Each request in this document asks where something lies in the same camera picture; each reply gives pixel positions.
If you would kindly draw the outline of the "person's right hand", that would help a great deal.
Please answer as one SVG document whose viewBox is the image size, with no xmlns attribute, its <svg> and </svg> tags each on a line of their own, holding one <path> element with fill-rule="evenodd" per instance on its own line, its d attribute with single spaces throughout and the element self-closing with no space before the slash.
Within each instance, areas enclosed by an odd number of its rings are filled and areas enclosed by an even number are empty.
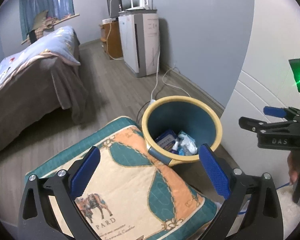
<svg viewBox="0 0 300 240">
<path fill-rule="evenodd" d="M 293 152 L 290 152 L 289 155 L 288 155 L 288 158 L 287 158 L 287 164 L 288 164 L 288 174 L 289 174 L 289 183 L 290 185 L 294 184 L 298 177 L 299 177 L 299 173 L 297 170 L 296 170 L 296 163 L 295 163 L 295 160 L 293 158 Z"/>
</svg>

